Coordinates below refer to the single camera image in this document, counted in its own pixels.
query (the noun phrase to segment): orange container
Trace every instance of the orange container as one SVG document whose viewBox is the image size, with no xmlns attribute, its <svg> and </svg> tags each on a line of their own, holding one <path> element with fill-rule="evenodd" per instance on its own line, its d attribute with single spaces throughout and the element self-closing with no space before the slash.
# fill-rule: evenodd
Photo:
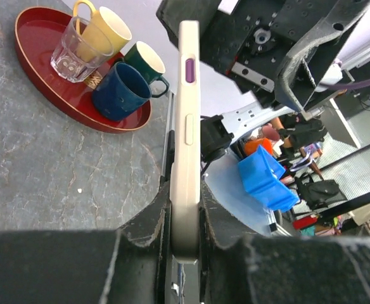
<svg viewBox="0 0 370 304">
<path fill-rule="evenodd" d="M 258 149 L 258 146 L 262 146 L 269 154 L 272 155 L 272 144 L 268 138 L 254 139 L 252 141 L 246 142 L 244 145 L 244 152 L 247 156 L 250 156 Z"/>
</svg>

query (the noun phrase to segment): cracked stone surface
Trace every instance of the cracked stone surface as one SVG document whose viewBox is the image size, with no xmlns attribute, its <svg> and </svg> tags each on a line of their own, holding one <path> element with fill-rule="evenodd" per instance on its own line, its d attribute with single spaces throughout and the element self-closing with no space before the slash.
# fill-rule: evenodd
<svg viewBox="0 0 370 304">
<path fill-rule="evenodd" d="M 0 1 L 0 229 L 116 228 L 157 192 L 168 101 L 152 100 L 150 122 L 133 133 L 104 134 L 64 115 L 14 50 L 16 16 L 37 5 L 70 12 L 61 1 Z"/>
</svg>

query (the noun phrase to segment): bolt hole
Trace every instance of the bolt hole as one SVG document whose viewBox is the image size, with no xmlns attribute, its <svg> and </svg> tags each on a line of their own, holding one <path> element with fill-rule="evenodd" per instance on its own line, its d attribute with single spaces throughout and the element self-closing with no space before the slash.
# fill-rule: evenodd
<svg viewBox="0 0 370 304">
<path fill-rule="evenodd" d="M 335 23 L 335 24 L 333 24 L 333 28 L 335 30 L 342 31 L 342 30 L 344 30 L 344 25 L 342 25 L 341 23 Z"/>
</svg>

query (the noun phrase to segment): mug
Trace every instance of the mug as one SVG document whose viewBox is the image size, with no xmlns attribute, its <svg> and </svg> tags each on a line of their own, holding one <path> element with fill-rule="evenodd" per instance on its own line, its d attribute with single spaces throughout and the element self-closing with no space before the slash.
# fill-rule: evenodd
<svg viewBox="0 0 370 304">
<path fill-rule="evenodd" d="M 132 39 L 132 33 L 129 27 L 114 11 L 104 6 L 96 10 L 92 2 L 88 0 L 78 0 L 73 6 L 73 16 L 78 15 L 78 6 L 85 4 L 91 10 L 91 24 L 97 26 L 109 38 L 113 45 L 113 55 L 116 55 L 120 50 Z M 104 46 L 99 40 L 96 31 L 89 24 L 82 33 L 82 38 L 91 44 L 91 46 L 103 52 Z"/>
<path fill-rule="evenodd" d="M 113 121 L 128 117 L 150 97 L 147 81 L 135 68 L 123 62 L 112 66 L 91 95 L 95 108 Z"/>
<path fill-rule="evenodd" d="M 118 58 L 115 62 L 121 61 L 139 71 L 148 84 L 158 80 L 165 84 L 165 90 L 160 94 L 152 95 L 152 97 L 159 98 L 168 92 L 170 84 L 162 77 L 165 73 L 164 62 L 147 43 L 137 41 L 123 58 Z"/>
</svg>

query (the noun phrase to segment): white phone edge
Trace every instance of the white phone edge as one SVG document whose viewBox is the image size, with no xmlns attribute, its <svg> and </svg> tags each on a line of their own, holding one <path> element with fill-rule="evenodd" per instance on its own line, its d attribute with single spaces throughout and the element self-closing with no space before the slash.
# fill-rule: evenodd
<svg viewBox="0 0 370 304">
<path fill-rule="evenodd" d="M 195 262 L 199 249 L 199 48 L 199 22 L 182 21 L 179 25 L 179 75 L 175 103 L 175 159 L 170 178 L 171 247 L 175 258 L 182 263 Z M 194 65 L 191 83 L 186 77 L 189 60 L 193 60 Z"/>
</svg>

